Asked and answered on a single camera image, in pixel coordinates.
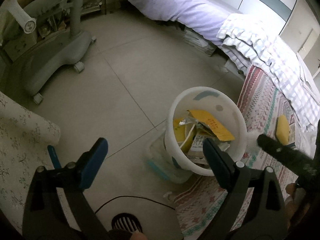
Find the person's right hand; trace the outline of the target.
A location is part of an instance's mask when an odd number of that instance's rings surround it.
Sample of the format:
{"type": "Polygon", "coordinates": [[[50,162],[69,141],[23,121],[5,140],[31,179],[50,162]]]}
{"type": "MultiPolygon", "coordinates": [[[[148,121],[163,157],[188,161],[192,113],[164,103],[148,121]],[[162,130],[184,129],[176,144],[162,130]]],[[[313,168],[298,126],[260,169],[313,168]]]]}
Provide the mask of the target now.
{"type": "Polygon", "coordinates": [[[296,183],[288,184],[285,188],[288,197],[285,200],[288,228],[298,224],[310,208],[306,203],[306,191],[296,183]]]}

